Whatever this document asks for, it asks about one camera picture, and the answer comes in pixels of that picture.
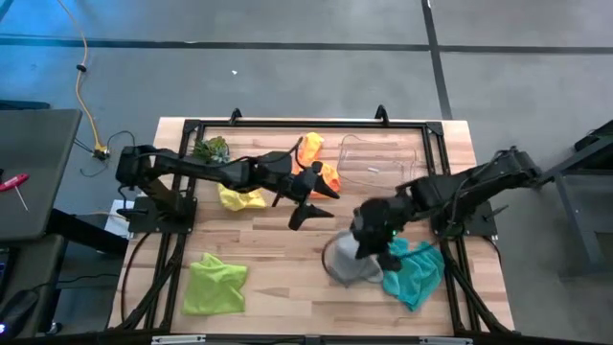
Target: orange object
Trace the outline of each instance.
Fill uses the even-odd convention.
[[[303,138],[303,143],[298,150],[298,161],[300,164],[305,167],[310,166],[314,161],[319,158],[319,153],[322,149],[322,143],[324,142],[324,138],[322,138],[319,134],[315,132],[310,132]],[[292,172],[298,173],[300,171],[300,167],[296,164],[294,165]],[[338,171],[333,168],[330,164],[323,163],[321,175],[324,177],[324,182],[332,188],[333,191],[338,193],[341,190],[341,180],[338,175]],[[327,197],[325,195],[321,195],[317,192],[311,192],[311,197],[315,198],[324,198]]]

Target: turquoise towel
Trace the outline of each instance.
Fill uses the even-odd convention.
[[[416,250],[430,245],[422,242]],[[397,256],[409,253],[409,241],[395,238],[390,244],[390,252]],[[402,269],[398,272],[385,271],[383,289],[396,296],[409,311],[416,311],[441,282],[443,276],[443,255],[435,247],[402,259]]]

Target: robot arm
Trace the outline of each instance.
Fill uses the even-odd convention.
[[[528,187],[540,175],[530,156],[515,147],[501,150],[488,163],[452,175],[433,175],[396,187],[396,195],[371,198],[353,211],[351,231],[359,242],[356,259],[377,255],[383,269],[399,270],[389,243],[409,221],[431,218],[445,230],[439,238],[458,236],[477,206],[513,188]]]
[[[174,173],[221,183],[239,193],[264,188],[277,195],[273,207],[281,197],[298,204],[292,214],[289,227],[297,230],[308,218],[333,217],[333,214],[307,203],[311,191],[338,198],[319,174],[322,164],[313,163],[300,173],[291,173],[292,151],[271,151],[258,157],[242,157],[226,164],[206,164],[202,160],[181,157],[169,149],[153,146],[125,147],[122,151],[115,177],[123,187],[140,188],[155,204],[163,220],[185,218],[190,212],[188,200],[179,192],[169,190],[158,178]],[[127,218],[138,217],[143,210],[122,210]]]

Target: wooden tabletop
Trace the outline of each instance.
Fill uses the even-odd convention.
[[[154,146],[178,150],[185,118],[161,118]],[[465,121],[443,121],[452,173],[475,165]],[[426,175],[421,135],[413,129],[356,128],[230,128],[207,127],[205,137],[223,136],[233,158],[288,150],[299,136],[318,132],[324,139],[320,160],[338,166],[341,198],[314,199],[335,218],[308,219],[299,231],[287,228],[294,205],[282,200],[276,208],[242,210],[223,208],[216,184],[197,181],[198,209],[194,231],[188,237],[172,322],[173,333],[193,334],[339,334],[339,335],[445,335],[452,334],[444,281],[417,312],[410,312],[380,285],[359,283],[344,288],[321,267],[324,243],[337,231],[348,229],[352,210],[372,196],[390,196],[402,181]],[[172,177],[163,176],[169,186]],[[270,204],[274,196],[262,192]],[[428,221],[408,223],[402,237],[411,246],[432,241]],[[130,269],[125,292],[131,311],[151,284],[161,236],[153,234],[141,247]],[[137,239],[130,242],[125,261]],[[511,311],[496,252],[482,239],[466,238],[473,285],[507,327]],[[188,316],[181,313],[189,281],[189,264],[212,253],[226,264],[247,265],[242,294],[245,313]],[[456,284],[463,321],[468,325],[465,298]],[[161,319],[166,288],[160,294],[156,324]],[[120,322],[118,288],[110,326]]]

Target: concrete floor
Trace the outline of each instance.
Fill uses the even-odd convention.
[[[431,0],[440,44],[612,47],[608,0]],[[427,44],[419,0],[88,0],[66,1],[88,37],[146,41]],[[14,0],[0,38],[77,37],[54,2]],[[82,49],[0,46],[0,98],[79,107],[73,94]],[[150,143],[160,116],[243,115],[370,118],[385,104],[394,118],[440,119],[429,52],[120,49],[90,50],[82,95],[103,137],[122,129]],[[442,53],[454,119],[468,120],[479,162],[510,145],[543,169],[611,120],[613,55]],[[82,121],[79,138],[90,143]],[[127,144],[118,138],[113,148]],[[79,214],[107,210],[114,169],[74,149],[57,206]],[[509,191],[498,218],[503,269],[518,331],[613,342],[610,278],[560,281],[581,259],[557,193]],[[86,249],[74,249],[75,258]],[[101,329],[108,306],[84,313],[73,291],[58,311],[67,332]],[[88,319],[79,326],[71,320]]]

